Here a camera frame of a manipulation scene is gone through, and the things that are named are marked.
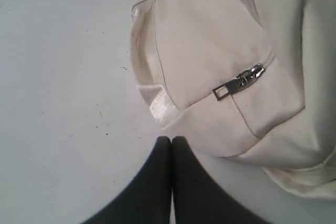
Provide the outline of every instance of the white backpack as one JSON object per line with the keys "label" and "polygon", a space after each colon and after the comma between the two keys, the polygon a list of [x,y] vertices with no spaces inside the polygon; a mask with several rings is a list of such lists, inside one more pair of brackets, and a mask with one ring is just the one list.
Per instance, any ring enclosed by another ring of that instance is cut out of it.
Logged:
{"label": "white backpack", "polygon": [[161,128],[336,198],[336,0],[142,0],[132,64]]}

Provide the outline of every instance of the zipper pull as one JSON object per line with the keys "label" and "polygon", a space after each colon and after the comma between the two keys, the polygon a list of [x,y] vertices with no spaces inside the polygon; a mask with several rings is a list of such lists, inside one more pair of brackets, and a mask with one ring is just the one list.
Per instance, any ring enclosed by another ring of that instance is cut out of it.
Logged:
{"label": "zipper pull", "polygon": [[229,94],[237,93],[249,87],[256,80],[258,80],[264,72],[264,67],[260,63],[258,63],[254,65],[251,69],[245,70],[244,72],[237,75],[235,79],[213,89],[212,92],[214,92],[217,101],[220,101],[223,98],[227,97]]}

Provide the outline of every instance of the zipper slider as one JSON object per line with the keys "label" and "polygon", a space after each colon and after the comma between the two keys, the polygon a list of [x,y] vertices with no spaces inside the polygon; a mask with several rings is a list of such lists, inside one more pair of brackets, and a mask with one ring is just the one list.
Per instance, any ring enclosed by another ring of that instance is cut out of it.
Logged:
{"label": "zipper slider", "polygon": [[217,101],[220,101],[223,98],[227,97],[229,94],[237,93],[249,87],[256,80],[258,80],[264,72],[264,67],[260,63],[258,63],[252,68],[238,74],[235,79],[213,89],[212,92],[214,92]]}

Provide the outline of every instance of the floor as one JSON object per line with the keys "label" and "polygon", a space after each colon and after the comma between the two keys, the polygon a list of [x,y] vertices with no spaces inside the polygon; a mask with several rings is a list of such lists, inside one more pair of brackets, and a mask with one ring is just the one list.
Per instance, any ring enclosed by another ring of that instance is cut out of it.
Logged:
{"label": "floor", "polygon": [[[0,222],[80,223],[134,177],[160,131],[129,60],[136,0],[0,0]],[[257,167],[197,154],[274,223],[329,223]]]}

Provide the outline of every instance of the white floor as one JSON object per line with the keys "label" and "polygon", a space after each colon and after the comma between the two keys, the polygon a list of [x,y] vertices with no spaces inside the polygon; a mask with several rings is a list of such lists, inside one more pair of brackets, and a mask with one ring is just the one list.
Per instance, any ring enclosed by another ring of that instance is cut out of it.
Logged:
{"label": "white floor", "polygon": [[[0,223],[80,223],[140,169],[160,131],[129,60],[136,0],[0,0]],[[274,223],[329,223],[259,168],[198,155]]]}

